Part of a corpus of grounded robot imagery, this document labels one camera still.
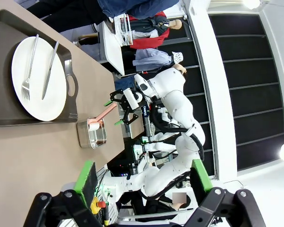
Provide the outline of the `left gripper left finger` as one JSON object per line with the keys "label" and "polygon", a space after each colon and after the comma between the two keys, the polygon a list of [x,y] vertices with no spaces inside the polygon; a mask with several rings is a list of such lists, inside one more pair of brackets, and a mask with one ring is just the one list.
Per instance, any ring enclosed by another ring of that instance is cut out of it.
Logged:
{"label": "left gripper left finger", "polygon": [[62,220],[72,219],[79,227],[100,227],[91,211],[98,178],[93,161],[86,161],[73,187],[56,196],[37,194],[23,224],[25,227],[57,227]]}

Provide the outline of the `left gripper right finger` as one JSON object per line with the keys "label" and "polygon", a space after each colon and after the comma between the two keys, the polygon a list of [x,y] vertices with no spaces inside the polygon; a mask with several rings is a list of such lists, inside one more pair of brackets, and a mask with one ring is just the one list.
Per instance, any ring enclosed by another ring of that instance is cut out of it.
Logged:
{"label": "left gripper right finger", "polygon": [[266,226],[252,192],[241,189],[231,193],[214,187],[200,159],[192,161],[190,184],[198,208],[184,226],[208,227],[214,218],[225,218],[231,227]]}

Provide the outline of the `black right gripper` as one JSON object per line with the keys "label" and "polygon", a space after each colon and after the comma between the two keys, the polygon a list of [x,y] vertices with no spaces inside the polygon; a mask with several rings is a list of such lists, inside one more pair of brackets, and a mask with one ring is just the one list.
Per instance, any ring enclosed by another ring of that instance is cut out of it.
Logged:
{"label": "black right gripper", "polygon": [[114,125],[120,125],[120,124],[130,125],[131,123],[133,123],[135,120],[138,119],[137,114],[130,113],[133,110],[132,110],[132,108],[129,104],[129,101],[127,100],[125,94],[123,94],[122,89],[118,89],[118,90],[110,93],[110,99],[104,104],[104,106],[109,106],[113,102],[120,103],[120,106],[124,111],[123,118],[120,119],[119,121],[117,121]]}

